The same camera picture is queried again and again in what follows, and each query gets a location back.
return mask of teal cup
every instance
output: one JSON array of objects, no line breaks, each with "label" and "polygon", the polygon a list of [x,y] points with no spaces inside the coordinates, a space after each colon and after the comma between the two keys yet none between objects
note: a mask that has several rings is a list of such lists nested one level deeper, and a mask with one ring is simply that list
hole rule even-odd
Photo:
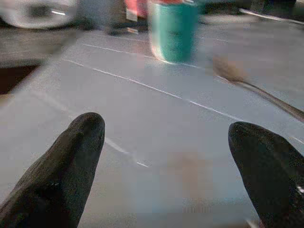
[{"label": "teal cup", "polygon": [[149,2],[149,30],[154,55],[167,62],[187,61],[198,21],[194,3]]}]

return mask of table surface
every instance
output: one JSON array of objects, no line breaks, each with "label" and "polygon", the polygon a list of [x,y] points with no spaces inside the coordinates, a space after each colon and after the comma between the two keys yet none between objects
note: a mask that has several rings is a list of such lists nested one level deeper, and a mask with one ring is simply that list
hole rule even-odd
[{"label": "table surface", "polygon": [[[152,55],[148,34],[83,33],[0,107],[0,200],[73,118],[93,111],[105,119],[106,139],[79,227],[257,219],[229,151],[229,125],[261,125],[303,154],[303,123],[221,81],[209,59],[239,62],[252,83],[303,109],[302,33],[273,22],[199,25],[193,59],[176,65]],[[183,213],[191,210],[201,213]]]}]

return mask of green cup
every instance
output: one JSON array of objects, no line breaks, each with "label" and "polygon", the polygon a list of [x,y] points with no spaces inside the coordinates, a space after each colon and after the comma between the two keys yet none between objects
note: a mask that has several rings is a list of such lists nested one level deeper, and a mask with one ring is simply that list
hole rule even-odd
[{"label": "green cup", "polygon": [[158,59],[174,63],[190,58],[197,11],[193,3],[149,2],[151,48]]}]

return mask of red object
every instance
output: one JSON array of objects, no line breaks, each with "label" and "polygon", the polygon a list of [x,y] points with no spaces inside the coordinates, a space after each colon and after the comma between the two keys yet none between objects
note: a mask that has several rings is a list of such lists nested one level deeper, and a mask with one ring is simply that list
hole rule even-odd
[{"label": "red object", "polygon": [[[148,0],[125,0],[125,4],[133,14],[138,17],[145,18],[148,15],[147,10],[147,1]],[[177,4],[182,3],[182,0],[156,0],[155,2],[165,3],[165,4]]]}]

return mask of gray table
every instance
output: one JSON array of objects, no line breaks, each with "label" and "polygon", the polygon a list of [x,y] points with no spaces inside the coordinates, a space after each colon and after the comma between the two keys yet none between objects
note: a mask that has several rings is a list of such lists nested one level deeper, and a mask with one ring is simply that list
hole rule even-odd
[{"label": "gray table", "polygon": [[[178,65],[155,59],[147,34],[84,33],[1,107],[0,200],[74,117],[94,111],[105,119],[106,140],[79,227],[207,228],[257,219],[229,151],[229,125],[261,125],[301,153],[304,128],[256,94],[213,75],[213,52],[252,63],[252,81],[303,109],[300,89],[275,89],[277,78],[265,83],[267,72],[254,77],[265,66],[259,59],[281,61],[270,41],[250,40],[248,30],[255,26],[200,26],[193,60]],[[296,66],[302,67],[299,61]]]}]

